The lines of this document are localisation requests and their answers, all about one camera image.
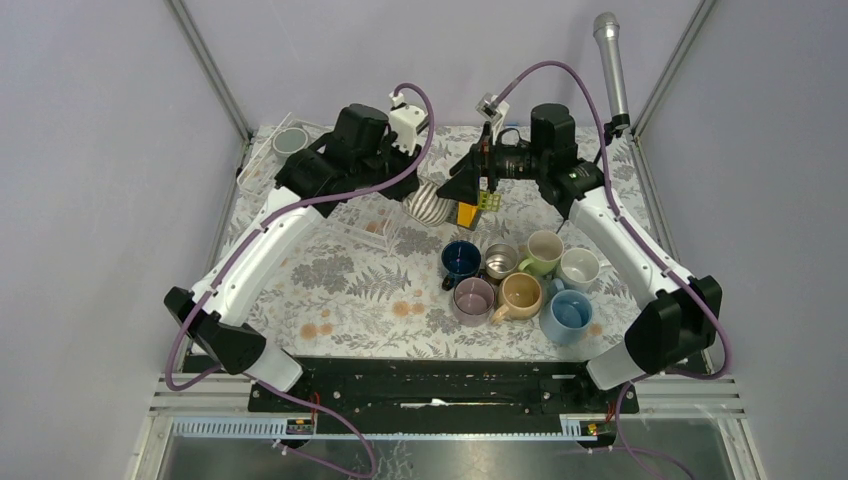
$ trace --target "wire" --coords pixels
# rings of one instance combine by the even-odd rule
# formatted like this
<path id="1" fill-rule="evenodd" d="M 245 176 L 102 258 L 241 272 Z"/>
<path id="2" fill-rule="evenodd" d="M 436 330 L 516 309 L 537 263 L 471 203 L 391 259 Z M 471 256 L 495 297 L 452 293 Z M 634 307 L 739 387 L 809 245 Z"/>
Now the wire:
<path id="1" fill-rule="evenodd" d="M 368 472 L 368 473 L 354 472 L 354 471 L 348 470 L 344 467 L 340 467 L 340 466 L 336 465 L 335 463 L 332 463 L 328 460 L 324 460 L 323 458 L 318 458 L 314 455 L 310 455 L 306 452 L 301 452 L 300 450 L 297 450 L 297 449 L 294 449 L 294 448 L 287 449 L 286 452 L 291 452 L 291 453 L 293 453 L 293 454 L 295 454 L 299 457 L 303 457 L 307 460 L 312 460 L 315 463 L 320 463 L 321 465 L 324 465 L 327 468 L 331 468 L 331 469 L 333 469 L 333 470 L 335 470 L 339 473 L 343 473 L 345 475 L 350 475 L 351 477 L 371 478 L 371 477 L 373 477 L 374 475 L 377 474 L 377 457 L 376 457 L 376 455 L 374 455 L 374 449 L 371 448 L 371 445 L 368 443 L 368 441 L 365 439 L 365 437 L 362 435 L 362 433 L 359 430 L 357 430 L 357 428 L 354 427 L 353 424 L 350 423 L 350 421 L 348 419 L 344 418 L 339 413 L 337 413 L 337 412 L 335 412 L 335 411 L 333 411 L 333 410 L 331 410 L 327 407 L 318 405 L 316 403 L 308 402 L 306 400 L 302 400 L 300 398 L 289 395 L 288 393 L 277 390 L 276 388 L 272 387 L 271 385 L 269 385 L 266 382 L 263 382 L 262 380 L 258 380 L 256 378 L 251 377 L 250 375 L 245 375 L 245 376 L 250 378 L 250 379 L 256 380 L 256 383 L 258 385 L 265 387 L 269 392 L 273 393 L 274 395 L 277 395 L 278 397 L 280 397 L 284 400 L 288 400 L 292 403 L 296 403 L 298 405 L 301 405 L 301 406 L 304 406 L 304 407 L 307 407 L 307 408 L 314 408 L 315 410 L 324 412 L 324 413 L 332 416 L 333 418 L 335 418 L 339 422 L 341 422 L 345 427 L 347 427 L 348 430 L 351 431 L 351 433 L 356 435 L 357 438 L 359 438 L 359 441 L 362 442 L 362 445 L 365 446 L 365 452 L 368 453 L 368 459 L 371 461 L 371 471 Z"/>
<path id="2" fill-rule="evenodd" d="M 722 327 L 721 324 L 718 322 L 718 318 L 715 316 L 713 311 L 710 310 L 710 308 L 707 306 L 707 304 L 703 300 L 701 300 L 701 297 L 699 297 L 698 294 L 695 293 L 694 290 L 692 290 L 692 287 L 690 287 L 688 283 L 686 283 L 682 278 L 680 278 L 679 275 L 677 275 L 673 270 L 671 270 L 669 268 L 669 266 L 659 257 L 659 255 L 657 255 L 651 249 L 651 247 L 648 245 L 648 243 L 645 242 L 645 240 L 642 238 L 642 236 L 639 235 L 639 232 L 636 230 L 636 228 L 633 225 L 630 224 L 630 221 L 627 220 L 627 218 L 625 218 L 624 216 L 621 215 L 621 208 L 618 206 L 618 202 L 615 201 L 615 197 L 613 196 L 612 180 L 610 178 L 611 176 L 610 176 L 610 169 L 609 169 L 609 155 L 607 154 L 606 142 L 604 141 L 604 127 L 601 123 L 601 117 L 598 115 L 598 109 L 595 108 L 595 102 L 592 101 L 592 96 L 589 94 L 589 89 L 586 88 L 586 84 L 583 83 L 583 80 L 580 78 L 579 75 L 577 75 L 577 72 L 574 71 L 574 69 L 569 67 L 567 64 L 565 64 L 563 62 L 558 62 L 556 60 L 547 60 L 547 61 L 539 62 L 535 65 L 531 65 L 529 68 L 527 68 L 526 70 L 521 72 L 520 75 L 515 77 L 515 80 L 510 82 L 510 84 L 507 85 L 506 88 L 503 89 L 503 91 L 500 93 L 500 95 L 498 95 L 497 98 L 495 99 L 495 104 L 492 105 L 492 108 L 496 109 L 498 107 L 498 104 L 500 104 L 500 102 L 505 100 L 506 97 L 510 94 L 510 92 L 512 92 L 512 90 L 515 89 L 515 87 L 518 86 L 518 84 L 521 83 L 521 81 L 524 80 L 527 77 L 527 75 L 530 75 L 534 71 L 536 71 L 536 70 L 538 70 L 542 67 L 547 67 L 547 66 L 559 67 L 559 68 L 565 70 L 566 72 L 568 72 L 568 74 L 571 75 L 571 77 L 577 83 L 577 86 L 580 87 L 580 90 L 583 92 L 583 96 L 586 98 L 586 103 L 589 104 L 589 110 L 592 112 L 592 118 L 595 121 L 595 127 L 598 129 L 598 139 L 600 140 L 599 152 L 601 154 L 601 158 L 604 161 L 604 163 L 603 163 L 604 172 L 605 172 L 605 175 L 604 175 L 604 194 L 607 197 L 607 203 L 609 204 L 610 209 L 612 209 L 612 212 L 615 214 L 616 219 L 621 223 L 621 225 L 624 227 L 624 229 L 627 230 L 627 233 L 630 235 L 630 237 L 633 239 L 633 241 L 636 242 L 637 245 L 639 245 L 639 247 L 642 249 L 643 252 L 645 252 L 646 255 L 648 255 L 648 257 L 651 259 L 651 261 L 653 261 L 654 264 L 658 268 L 660 268 L 663 272 L 667 272 L 667 275 L 669 276 L 669 278 L 671 278 L 672 281 L 674 281 L 674 283 L 677 284 L 677 286 L 679 286 L 681 289 L 683 289 L 683 291 L 686 292 L 687 295 L 689 295 L 689 297 L 692 299 L 692 301 L 694 301 L 695 304 L 698 305 L 698 308 L 701 309 L 701 311 L 704 313 L 704 316 L 706 316 L 707 319 L 710 321 L 710 323 L 712 323 L 713 327 L 715 327 L 716 333 L 718 333 L 718 336 L 721 339 L 721 343 L 724 347 L 724 357 L 725 357 L 725 359 L 724 359 L 724 365 L 722 365 L 722 367 L 717 372 L 704 375 L 704 374 L 700 374 L 700 373 L 686 372 L 686 371 L 677 370 L 677 369 L 668 370 L 668 371 L 670 373 L 676 373 L 678 375 L 682 375 L 682 376 L 685 376 L 685 377 L 702 379 L 702 380 L 714 380 L 714 379 L 723 377 L 730 370 L 730 366 L 733 363 L 732 349 L 730 347 L 730 341 L 728 340 L 727 332 L 725 331 L 724 327 Z M 621 393 L 618 396 L 618 401 L 616 402 L 616 407 L 615 407 L 615 421 L 616 421 L 616 424 L 619 425 L 619 427 L 620 427 L 619 416 L 620 416 L 620 413 L 621 413 L 621 402 L 624 399 L 624 395 L 627 393 L 627 390 L 629 390 L 630 387 L 633 386 L 633 382 L 642 380 L 646 377 L 647 377 L 647 375 L 643 375 L 641 377 L 635 378 L 631 382 L 627 382 L 621 388 Z M 636 456 L 636 449 L 630 447 L 630 444 L 627 442 L 627 439 L 624 437 L 624 435 L 621 432 L 621 428 L 618 429 L 618 434 L 621 437 L 622 443 L 624 443 L 624 448 L 633 457 L 633 459 L 636 460 L 636 462 L 643 469 L 645 469 L 645 471 L 649 472 L 651 475 L 653 475 L 656 478 L 662 479 L 663 478 L 662 475 L 655 472 L 653 469 L 649 468 L 647 465 L 645 465 L 644 462 L 642 462 L 641 459 L 639 459 Z"/>
<path id="3" fill-rule="evenodd" d="M 604 418 L 604 423 L 609 423 L 613 415 L 615 415 L 615 404 L 607 404 L 607 416 Z"/>
<path id="4" fill-rule="evenodd" d="M 558 455 L 589 455 L 589 454 L 597 455 L 599 453 L 614 453 L 614 452 L 624 452 L 624 451 L 626 451 L 624 449 L 624 447 L 606 447 L 606 448 L 593 448 L 591 450 L 591 452 L 588 451 L 588 450 L 569 450 L 567 452 L 561 452 Z M 679 467 L 681 470 L 683 470 L 683 473 L 685 473 L 690 479 L 695 480 L 695 473 L 693 473 L 692 470 L 689 467 L 687 467 L 683 462 L 672 457 L 671 455 L 669 455 L 667 453 L 663 453 L 663 452 L 660 452 L 660 451 L 657 451 L 657 450 L 651 450 L 651 449 L 648 449 L 648 448 L 638 448 L 638 447 L 633 447 L 633 451 L 640 454 L 640 455 L 647 455 L 647 456 L 651 456 L 651 457 L 656 457 L 656 458 L 659 458 L 661 460 L 665 460 L 669 463 L 673 463 L 674 465 L 677 465 L 677 467 Z"/>
<path id="5" fill-rule="evenodd" d="M 501 142 L 503 142 L 503 136 L 509 132 L 515 132 L 516 134 L 518 134 L 518 142 L 516 143 L 521 143 L 521 132 L 519 132 L 517 128 L 509 127 L 504 128 L 500 131 L 500 133 L 498 133 L 497 138 L 495 138 L 495 145 L 500 145 Z"/>
<path id="6" fill-rule="evenodd" d="M 397 184 L 398 182 L 400 182 L 404 178 L 406 178 L 408 175 L 414 173 L 415 170 L 418 168 L 418 165 L 420 165 L 421 162 L 424 161 L 424 158 L 427 156 L 427 152 L 430 150 L 430 144 L 433 143 L 433 137 L 435 136 L 435 130 L 436 130 L 436 127 L 435 127 L 436 119 L 433 116 L 433 105 L 430 103 L 430 98 L 427 97 L 427 94 L 424 93 L 424 91 L 421 90 L 421 88 L 418 87 L 417 85 L 412 84 L 412 83 L 401 83 L 400 85 L 395 87 L 395 95 L 400 93 L 400 90 L 403 90 L 403 89 L 410 89 L 410 90 L 414 91 L 415 93 L 417 93 L 418 96 L 421 97 L 421 100 L 424 102 L 424 106 L 426 108 L 426 112 L 427 112 L 427 116 L 428 116 L 428 120 L 429 120 L 429 122 L 428 122 L 429 126 L 427 128 L 427 140 L 424 142 L 424 146 L 421 148 L 421 151 L 418 153 L 418 157 L 416 157 L 415 160 L 408 167 L 406 167 L 406 169 L 404 171 L 402 171 L 399 174 L 395 175 L 394 177 L 386 180 L 385 182 L 379 183 L 377 185 L 374 185 L 374 186 L 371 186 L 371 187 L 368 187 L 368 188 L 363 188 L 361 190 L 356 190 L 356 191 L 353 191 L 353 192 L 337 193 L 337 194 L 333 194 L 333 195 L 324 195 L 322 197 L 315 197 L 315 198 L 308 198 L 306 200 L 301 200 L 299 202 L 295 202 L 291 205 L 286 205 L 285 207 L 277 209 L 276 211 L 269 214 L 268 217 L 265 218 L 265 220 L 260 222 L 259 228 L 257 228 L 256 230 L 253 230 L 252 232 L 250 232 L 248 234 L 247 237 L 245 237 L 244 241 L 241 244 L 239 244 L 238 247 L 236 247 L 233 254 L 230 255 L 230 258 L 228 258 L 227 261 L 224 263 L 224 266 L 221 267 L 221 271 L 218 272 L 218 274 L 215 276 L 215 278 L 212 280 L 212 283 L 210 284 L 210 287 L 211 287 L 212 290 L 206 291 L 205 293 L 203 293 L 203 295 L 201 295 L 200 299 L 194 305 L 194 308 L 191 309 L 188 316 L 186 316 L 185 320 L 183 320 L 183 324 L 180 326 L 180 331 L 177 333 L 177 336 L 174 338 L 174 341 L 171 344 L 171 351 L 168 353 L 168 360 L 165 363 L 165 384 L 168 386 L 169 389 L 176 391 L 176 392 L 183 391 L 183 390 L 191 387 L 192 385 L 195 385 L 197 382 L 203 380 L 205 377 L 209 376 L 210 374 L 215 373 L 215 372 L 217 372 L 218 370 L 221 369 L 220 364 L 215 365 L 213 367 L 210 367 L 209 369 L 207 369 L 206 371 L 204 371 L 200 375 L 192 378 L 191 380 L 189 380 L 189 381 L 187 381 L 183 384 L 178 385 L 177 383 L 174 382 L 174 376 L 173 376 L 174 365 L 176 364 L 177 355 L 179 353 L 180 344 L 182 343 L 183 337 L 188 332 L 188 329 L 191 327 L 192 322 L 194 322 L 195 318 L 197 318 L 197 314 L 200 313 L 200 310 L 203 308 L 203 305 L 205 305 L 206 302 L 209 301 L 209 297 L 212 296 L 213 290 L 215 288 L 217 288 L 221 284 L 221 282 L 223 282 L 227 273 L 229 273 L 229 271 L 233 268 L 233 265 L 235 265 L 235 263 L 239 259 L 239 257 L 241 257 L 241 255 L 244 253 L 245 250 L 247 250 L 247 248 L 250 246 L 250 244 L 253 242 L 253 240 L 255 240 L 256 237 L 258 237 L 259 234 L 262 233 L 263 230 L 268 225 L 270 225 L 276 219 L 280 218 L 281 216 L 285 215 L 286 213 L 291 212 L 292 210 L 295 210 L 295 209 L 298 209 L 298 208 L 308 207 L 310 205 L 315 205 L 315 204 L 318 204 L 318 203 L 339 202 L 339 201 L 342 201 L 342 200 L 350 200 L 351 198 L 359 197 L 359 196 L 362 196 L 362 195 L 367 195 L 369 193 L 374 193 L 374 192 L 378 192 L 380 190 L 384 190 L 386 188 L 389 188 L 389 187 Z M 298 405 L 303 405 L 307 408 L 314 408 L 314 409 L 319 410 L 321 412 L 327 413 L 328 415 L 331 415 L 334 418 L 336 418 L 337 420 L 339 420 L 340 422 L 342 422 L 348 429 L 350 429 L 350 431 L 354 435 L 359 437 L 359 440 L 362 442 L 362 445 L 365 447 L 365 450 L 368 452 L 368 457 L 371 459 L 371 472 L 368 473 L 368 474 L 351 472 L 351 471 L 343 469 L 342 467 L 339 467 L 338 465 L 330 463 L 326 460 L 323 460 L 323 459 L 320 459 L 320 458 L 317 458 L 317 457 L 313 457 L 312 455 L 309 455 L 307 453 L 299 452 L 299 451 L 294 450 L 294 449 L 292 449 L 291 452 L 295 453 L 296 455 L 302 456 L 304 458 L 308 458 L 308 459 L 315 461 L 317 463 L 320 463 L 321 465 L 324 465 L 326 467 L 332 468 L 333 470 L 336 470 L 338 472 L 342 472 L 344 474 L 347 474 L 347 475 L 350 475 L 350 476 L 353 476 L 353 477 L 356 477 L 356 478 L 371 478 L 374 475 L 376 475 L 376 473 L 377 473 L 377 462 L 375 460 L 374 452 L 371 449 L 371 446 L 368 444 L 368 442 L 365 441 L 365 437 L 363 437 L 362 434 L 359 433 L 359 431 L 350 422 L 348 422 L 344 417 L 342 417 L 341 415 L 339 415 L 338 413 L 334 412 L 333 410 L 331 410 L 327 407 L 323 407 L 321 405 L 316 405 L 316 404 L 314 404 L 312 402 L 308 402 L 306 400 L 301 400 L 299 398 L 292 397 L 291 395 L 288 395 L 286 393 L 283 393 L 283 392 L 271 387 L 270 385 L 266 384 L 265 382 L 257 380 L 257 383 L 259 383 L 260 385 L 262 385 L 263 387 L 265 387 L 266 389 L 268 389 L 272 393 L 280 396 L 281 398 L 284 398 L 284 399 L 286 399 L 290 402 L 293 402 L 293 403 L 297 403 Z"/>

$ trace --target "white wall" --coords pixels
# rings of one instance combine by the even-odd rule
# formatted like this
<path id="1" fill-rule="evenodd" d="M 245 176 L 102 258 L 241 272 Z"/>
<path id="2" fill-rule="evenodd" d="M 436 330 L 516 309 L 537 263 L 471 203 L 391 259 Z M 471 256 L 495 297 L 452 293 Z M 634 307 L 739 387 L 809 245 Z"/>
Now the white wall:
<path id="1" fill-rule="evenodd" d="M 845 478 L 844 0 L 719 2 L 643 137 L 770 479 Z"/>
<path id="2" fill-rule="evenodd" d="M 0 12 L 0 478 L 114 480 L 240 142 L 164 2 Z"/>
<path id="3" fill-rule="evenodd" d="M 400 82 L 419 84 L 437 121 L 478 124 L 487 91 L 540 60 L 577 69 L 605 117 L 609 108 L 592 22 L 614 12 L 630 108 L 645 104 L 698 0 L 190 0 L 186 2 L 236 100 L 253 125 L 293 111 L 332 124 L 351 102 L 378 108 Z M 559 101 L 590 124 L 568 77 L 541 71 L 510 97 L 510 121 Z"/>

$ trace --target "microphone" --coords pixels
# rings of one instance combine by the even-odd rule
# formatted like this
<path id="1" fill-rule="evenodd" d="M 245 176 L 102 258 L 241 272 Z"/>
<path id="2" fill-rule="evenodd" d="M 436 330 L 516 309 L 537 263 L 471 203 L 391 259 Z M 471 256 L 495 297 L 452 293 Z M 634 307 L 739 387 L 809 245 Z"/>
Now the microphone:
<path id="1" fill-rule="evenodd" d="M 615 130 L 624 130 L 630 126 L 630 110 L 627 108 L 627 93 L 624 91 L 624 74 L 621 71 L 621 54 L 618 51 L 618 30 L 618 21 L 612 13 L 605 12 L 595 18 L 594 36 L 601 50 L 611 123 Z"/>

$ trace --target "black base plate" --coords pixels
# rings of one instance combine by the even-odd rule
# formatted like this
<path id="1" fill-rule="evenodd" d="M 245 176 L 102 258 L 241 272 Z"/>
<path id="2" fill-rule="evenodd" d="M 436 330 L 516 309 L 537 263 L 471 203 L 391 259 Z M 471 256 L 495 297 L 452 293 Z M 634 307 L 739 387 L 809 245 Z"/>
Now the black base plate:
<path id="1" fill-rule="evenodd" d="M 607 409 L 606 403 L 589 407 L 567 400 L 568 377 L 584 369 L 579 363 L 295 358 L 304 374 L 289 393 L 304 399 L 317 394 L 321 405 L 367 434 L 561 433 L 560 413 L 605 414 Z M 453 405 L 430 406 L 433 399 Z M 635 395 L 622 405 L 623 413 L 638 409 Z M 309 413 L 260 386 L 251 391 L 248 411 Z M 318 429 L 348 433 L 324 414 Z"/>

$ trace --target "stainless steel cup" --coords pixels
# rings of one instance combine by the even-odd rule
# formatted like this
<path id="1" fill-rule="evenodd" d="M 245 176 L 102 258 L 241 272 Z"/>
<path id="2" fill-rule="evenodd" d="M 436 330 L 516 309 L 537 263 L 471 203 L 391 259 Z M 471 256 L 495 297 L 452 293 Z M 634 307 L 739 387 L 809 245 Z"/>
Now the stainless steel cup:
<path id="1" fill-rule="evenodd" d="M 518 252 L 505 243 L 496 243 L 486 250 L 486 275 L 503 280 L 518 266 Z"/>

